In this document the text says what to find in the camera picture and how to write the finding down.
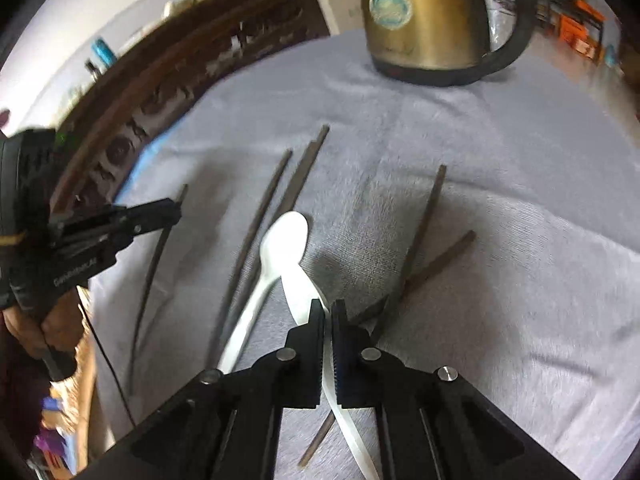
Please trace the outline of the person's left hand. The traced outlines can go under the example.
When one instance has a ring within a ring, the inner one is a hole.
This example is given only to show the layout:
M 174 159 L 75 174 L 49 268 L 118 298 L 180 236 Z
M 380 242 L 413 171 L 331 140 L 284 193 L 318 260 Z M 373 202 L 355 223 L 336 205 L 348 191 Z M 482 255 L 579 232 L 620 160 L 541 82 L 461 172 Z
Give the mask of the person's left hand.
M 47 317 L 38 323 L 14 306 L 2 312 L 9 333 L 35 359 L 43 357 L 48 347 L 71 352 L 84 333 L 80 300 L 75 289 L 58 300 Z

